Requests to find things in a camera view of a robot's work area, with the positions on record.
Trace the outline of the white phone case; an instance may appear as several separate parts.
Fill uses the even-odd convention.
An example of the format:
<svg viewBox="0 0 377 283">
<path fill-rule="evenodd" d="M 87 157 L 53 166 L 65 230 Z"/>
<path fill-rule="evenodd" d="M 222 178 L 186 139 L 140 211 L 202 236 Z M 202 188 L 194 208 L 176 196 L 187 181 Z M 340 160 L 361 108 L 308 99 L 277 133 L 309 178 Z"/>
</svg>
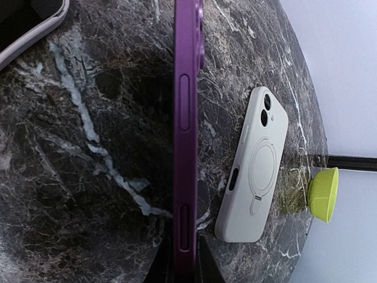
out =
<svg viewBox="0 0 377 283">
<path fill-rule="evenodd" d="M 252 90 L 215 236 L 227 243 L 260 239 L 269 215 L 289 125 L 267 87 Z"/>
</svg>

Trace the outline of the purple phone case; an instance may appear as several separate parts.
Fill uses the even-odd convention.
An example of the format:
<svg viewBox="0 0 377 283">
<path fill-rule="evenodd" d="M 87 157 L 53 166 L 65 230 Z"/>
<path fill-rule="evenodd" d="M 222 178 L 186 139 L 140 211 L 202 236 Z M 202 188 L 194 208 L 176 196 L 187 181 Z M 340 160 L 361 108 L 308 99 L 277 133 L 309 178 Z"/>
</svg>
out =
<svg viewBox="0 0 377 283">
<path fill-rule="evenodd" d="M 203 1 L 174 6 L 174 282 L 194 282 L 197 221 L 197 80 L 204 64 Z"/>
</svg>

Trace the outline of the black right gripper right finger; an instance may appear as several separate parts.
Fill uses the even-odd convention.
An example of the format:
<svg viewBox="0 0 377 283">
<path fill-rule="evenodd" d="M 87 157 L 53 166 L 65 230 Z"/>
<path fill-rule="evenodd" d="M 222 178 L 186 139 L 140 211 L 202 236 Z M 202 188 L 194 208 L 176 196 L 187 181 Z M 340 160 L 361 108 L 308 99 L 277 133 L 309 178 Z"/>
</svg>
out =
<svg viewBox="0 0 377 283">
<path fill-rule="evenodd" d="M 195 282 L 225 283 L 204 236 L 197 234 Z"/>
</svg>

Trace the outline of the phone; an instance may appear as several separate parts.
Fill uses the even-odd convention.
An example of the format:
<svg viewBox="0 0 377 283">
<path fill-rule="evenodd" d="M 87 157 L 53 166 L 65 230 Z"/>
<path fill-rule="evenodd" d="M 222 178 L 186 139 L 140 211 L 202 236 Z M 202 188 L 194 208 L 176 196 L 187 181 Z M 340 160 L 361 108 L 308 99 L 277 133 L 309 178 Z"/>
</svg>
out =
<svg viewBox="0 0 377 283">
<path fill-rule="evenodd" d="M 69 0 L 1 1 L 1 69 L 65 19 Z"/>
</svg>

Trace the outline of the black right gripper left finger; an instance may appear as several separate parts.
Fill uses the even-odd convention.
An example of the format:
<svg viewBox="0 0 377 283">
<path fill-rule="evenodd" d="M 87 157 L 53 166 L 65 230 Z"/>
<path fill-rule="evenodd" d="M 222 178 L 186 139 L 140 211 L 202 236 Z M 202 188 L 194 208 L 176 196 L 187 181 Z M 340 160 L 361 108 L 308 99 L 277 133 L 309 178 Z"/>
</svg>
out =
<svg viewBox="0 0 377 283">
<path fill-rule="evenodd" d="M 174 283 L 174 277 L 174 240 L 172 236 L 166 236 L 158 247 L 145 283 Z"/>
</svg>

